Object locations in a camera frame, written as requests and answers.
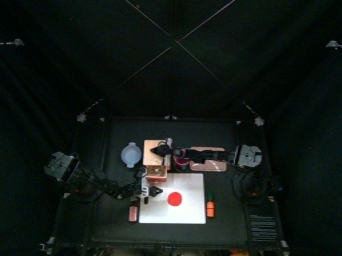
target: black fabric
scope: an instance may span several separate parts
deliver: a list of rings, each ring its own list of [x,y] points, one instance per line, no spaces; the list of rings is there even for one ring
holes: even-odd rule
[[[283,177],[285,234],[294,255],[340,255],[342,54],[333,52],[270,118],[274,171]]]
[[[250,118],[246,101],[270,118],[274,167],[291,191],[287,242],[302,255],[309,248],[341,254],[332,207],[341,197],[326,185],[341,180],[341,55],[325,48],[341,40],[341,11],[340,0],[2,1],[0,42],[26,43],[0,45],[2,254],[30,255],[48,238],[58,193],[42,167],[68,151],[75,117],[99,99],[87,114]],[[332,175],[317,167],[310,176],[309,164]],[[313,209],[298,196],[317,191]],[[325,225],[305,217],[313,211]]]

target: orange object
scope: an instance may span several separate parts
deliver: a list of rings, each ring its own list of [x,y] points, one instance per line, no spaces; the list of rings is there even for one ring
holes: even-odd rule
[[[207,202],[207,217],[213,218],[215,215],[215,204],[213,201]]]

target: small box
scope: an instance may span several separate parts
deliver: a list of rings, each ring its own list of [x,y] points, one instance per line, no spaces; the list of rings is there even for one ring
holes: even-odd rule
[[[151,152],[151,149],[158,147],[161,142],[165,142],[165,140],[144,141],[143,165],[147,167],[146,179],[150,182],[166,181],[167,171],[171,168],[170,166],[171,156],[166,156],[166,159],[165,159],[162,156]]]

